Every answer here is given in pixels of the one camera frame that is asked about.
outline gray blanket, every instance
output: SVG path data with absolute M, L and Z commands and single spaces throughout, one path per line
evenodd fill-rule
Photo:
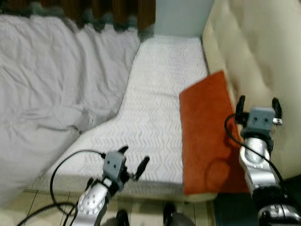
M 72 31 L 54 17 L 0 16 L 0 205 L 80 130 L 118 113 L 139 44 L 134 29 Z

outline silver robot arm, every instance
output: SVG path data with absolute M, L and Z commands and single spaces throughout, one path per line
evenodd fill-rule
M 103 178 L 102 180 L 94 180 L 81 195 L 72 226 L 100 226 L 110 199 L 117 191 L 123 190 L 124 184 L 129 179 L 137 181 L 143 174 L 150 158 L 145 157 L 140 163 L 137 173 L 130 174 L 125 166 L 124 152 L 127 148 L 126 146 L 117 152 L 106 154 L 103 164 Z
M 273 140 L 270 136 L 273 124 L 282 124 L 278 99 L 273 108 L 253 107 L 250 113 L 243 112 L 245 97 L 236 107 L 236 123 L 243 125 L 241 136 L 244 144 L 270 161 Z M 260 226 L 301 225 L 301 209 L 283 188 L 268 161 L 244 146 L 240 149 L 239 161 L 245 171 L 247 186 L 258 210 Z

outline brown curtain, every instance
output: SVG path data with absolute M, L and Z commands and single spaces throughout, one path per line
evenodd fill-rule
M 124 24 L 130 15 L 136 15 L 139 30 L 155 23 L 156 0 L 8 0 L 8 5 L 12 10 L 21 10 L 31 1 L 39 1 L 44 7 L 60 6 L 73 20 L 78 20 L 85 9 L 92 8 L 95 19 L 111 12 L 117 24 Z

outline orange pillow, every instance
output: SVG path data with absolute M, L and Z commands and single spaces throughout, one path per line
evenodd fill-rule
M 224 130 L 233 114 L 223 71 L 217 72 L 180 94 L 184 193 L 248 192 L 239 164 L 240 146 Z M 234 120 L 232 134 L 240 139 Z

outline white mattress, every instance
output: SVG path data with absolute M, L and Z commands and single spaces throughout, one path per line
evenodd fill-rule
M 150 163 L 126 194 L 182 194 L 182 128 L 179 93 L 207 76 L 198 38 L 155 36 L 141 43 L 128 88 L 116 118 L 83 134 L 30 189 L 48 190 L 54 167 L 71 153 L 101 152 L 129 145 L 127 166 L 135 171 L 144 156 Z M 75 156 L 58 171 L 54 189 L 80 192 L 90 176 L 102 173 L 94 154 Z

